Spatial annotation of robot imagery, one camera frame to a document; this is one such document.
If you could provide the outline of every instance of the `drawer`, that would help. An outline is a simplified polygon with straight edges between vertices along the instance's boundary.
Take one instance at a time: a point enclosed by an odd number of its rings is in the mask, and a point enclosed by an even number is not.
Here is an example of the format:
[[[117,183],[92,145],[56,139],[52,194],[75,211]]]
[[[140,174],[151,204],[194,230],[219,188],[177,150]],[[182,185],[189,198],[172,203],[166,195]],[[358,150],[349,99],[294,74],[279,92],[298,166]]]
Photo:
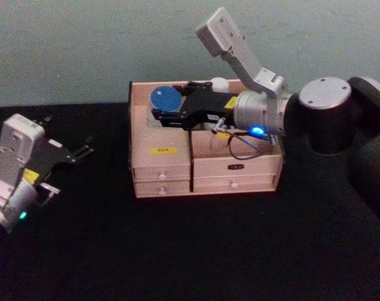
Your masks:
[[[139,198],[190,193],[190,181],[137,182],[134,185],[136,196]]]
[[[134,181],[168,181],[190,179],[190,166],[147,166],[134,170]]]
[[[194,177],[276,175],[281,160],[281,155],[267,155],[243,161],[232,157],[197,158],[194,159]]]
[[[273,174],[234,177],[199,177],[194,179],[195,193],[246,193],[274,191]]]

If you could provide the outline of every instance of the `green led light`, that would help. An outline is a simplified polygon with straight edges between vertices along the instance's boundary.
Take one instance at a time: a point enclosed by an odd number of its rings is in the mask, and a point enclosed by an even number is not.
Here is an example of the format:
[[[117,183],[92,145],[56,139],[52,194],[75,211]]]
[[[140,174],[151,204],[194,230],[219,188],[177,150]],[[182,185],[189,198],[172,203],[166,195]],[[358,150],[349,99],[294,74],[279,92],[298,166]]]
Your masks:
[[[21,214],[20,214],[20,219],[23,219],[27,216],[27,212],[23,211]]]

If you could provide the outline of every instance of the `metal bracket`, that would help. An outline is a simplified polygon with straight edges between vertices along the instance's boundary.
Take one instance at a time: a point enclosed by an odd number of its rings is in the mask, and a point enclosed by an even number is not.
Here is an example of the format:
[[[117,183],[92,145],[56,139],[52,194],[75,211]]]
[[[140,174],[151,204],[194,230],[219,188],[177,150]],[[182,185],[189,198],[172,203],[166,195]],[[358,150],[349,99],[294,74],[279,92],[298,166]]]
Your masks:
[[[277,98],[283,90],[283,77],[261,65],[225,8],[219,8],[197,35],[212,56],[221,55],[229,63],[246,87],[264,91],[270,98]]]

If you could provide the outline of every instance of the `yellow label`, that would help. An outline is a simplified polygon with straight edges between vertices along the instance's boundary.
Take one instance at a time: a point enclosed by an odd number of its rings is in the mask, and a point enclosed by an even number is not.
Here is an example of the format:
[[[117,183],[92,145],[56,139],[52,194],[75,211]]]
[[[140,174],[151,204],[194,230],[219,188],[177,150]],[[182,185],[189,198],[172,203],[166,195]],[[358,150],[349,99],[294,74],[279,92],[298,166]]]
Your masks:
[[[150,149],[151,155],[176,154],[177,152],[177,147],[156,147],[154,149]]]
[[[232,96],[229,99],[228,103],[224,107],[225,108],[234,108],[237,101],[238,101],[238,98],[236,96]]]
[[[29,181],[31,184],[34,184],[35,180],[40,176],[40,174],[35,171],[30,171],[29,169],[24,169],[23,179]]]
[[[227,134],[227,133],[221,133],[221,132],[218,132],[218,133],[216,134],[216,136],[217,136],[218,138],[221,138],[221,139],[228,139],[228,138],[230,137],[229,134]]]

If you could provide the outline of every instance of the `cable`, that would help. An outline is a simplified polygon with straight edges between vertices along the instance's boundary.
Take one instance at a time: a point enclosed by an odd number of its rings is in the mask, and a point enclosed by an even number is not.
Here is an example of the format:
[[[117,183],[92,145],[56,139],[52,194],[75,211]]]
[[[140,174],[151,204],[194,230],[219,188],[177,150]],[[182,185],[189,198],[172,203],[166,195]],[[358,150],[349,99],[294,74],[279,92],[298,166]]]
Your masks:
[[[250,137],[254,137],[254,136],[250,135],[249,132],[237,132],[237,133],[227,132],[227,134],[230,135],[230,137],[228,139],[229,153],[236,160],[250,160],[250,159],[254,159],[254,158],[260,157],[260,156],[262,156],[264,154],[263,151],[257,145],[253,145],[251,142],[249,142],[246,139],[243,139],[243,138],[240,137],[240,136],[246,136],[246,135],[250,136]],[[247,144],[248,146],[250,146],[254,150],[256,150],[257,154],[253,155],[253,156],[248,156],[248,157],[238,157],[238,156],[236,156],[233,153],[232,148],[231,148],[231,142],[232,142],[232,140],[233,140],[234,137],[237,138],[237,139],[239,139],[240,141],[244,142],[245,144]]]

